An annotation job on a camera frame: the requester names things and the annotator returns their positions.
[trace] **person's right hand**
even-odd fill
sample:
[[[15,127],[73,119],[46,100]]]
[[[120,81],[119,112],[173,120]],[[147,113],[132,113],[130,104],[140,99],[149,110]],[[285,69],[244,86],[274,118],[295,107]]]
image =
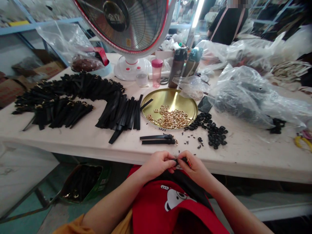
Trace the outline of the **person's right hand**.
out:
[[[181,158],[187,157],[191,164],[190,168]],[[189,177],[200,187],[207,189],[210,185],[213,175],[207,170],[202,161],[194,156],[190,151],[186,150],[179,154],[178,162],[180,167],[189,175]]]

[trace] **gold hardware piece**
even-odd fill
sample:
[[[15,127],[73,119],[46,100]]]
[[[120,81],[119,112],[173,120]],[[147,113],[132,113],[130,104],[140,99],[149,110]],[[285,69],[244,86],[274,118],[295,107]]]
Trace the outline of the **gold hardware piece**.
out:
[[[164,105],[161,105],[160,111],[159,109],[154,109],[155,113],[160,113],[162,116],[157,120],[155,120],[150,114],[148,114],[146,118],[153,124],[159,124],[162,128],[166,129],[180,129],[189,125],[191,119],[188,118],[187,113],[177,109],[169,112],[169,108],[170,107],[168,105],[166,106],[166,109],[164,108]]]

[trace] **white wall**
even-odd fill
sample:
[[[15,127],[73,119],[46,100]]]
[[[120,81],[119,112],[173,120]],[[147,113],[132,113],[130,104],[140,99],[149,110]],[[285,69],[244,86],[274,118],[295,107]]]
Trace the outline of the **white wall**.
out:
[[[35,30],[22,34],[36,49],[44,49],[42,39]],[[15,75],[11,66],[29,56],[34,56],[33,52],[16,35],[0,36],[0,71]]]

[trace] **small jar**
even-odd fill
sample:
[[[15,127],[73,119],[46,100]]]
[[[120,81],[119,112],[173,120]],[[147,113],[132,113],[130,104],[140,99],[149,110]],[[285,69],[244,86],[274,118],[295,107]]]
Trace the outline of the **small jar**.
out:
[[[160,86],[160,78],[162,75],[162,64],[163,61],[161,59],[154,59],[152,60],[152,67],[153,67],[153,87],[159,88]]]
[[[149,77],[147,74],[141,73],[136,76],[136,83],[139,87],[146,87],[149,84]]]

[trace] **person's left hand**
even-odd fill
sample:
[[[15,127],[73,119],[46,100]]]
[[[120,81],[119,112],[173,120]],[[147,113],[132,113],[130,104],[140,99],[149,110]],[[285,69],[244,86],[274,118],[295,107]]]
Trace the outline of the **person's left hand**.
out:
[[[174,173],[176,162],[171,159],[175,159],[175,157],[168,151],[157,151],[151,155],[150,159],[138,171],[148,181],[160,176],[167,169],[170,173]]]

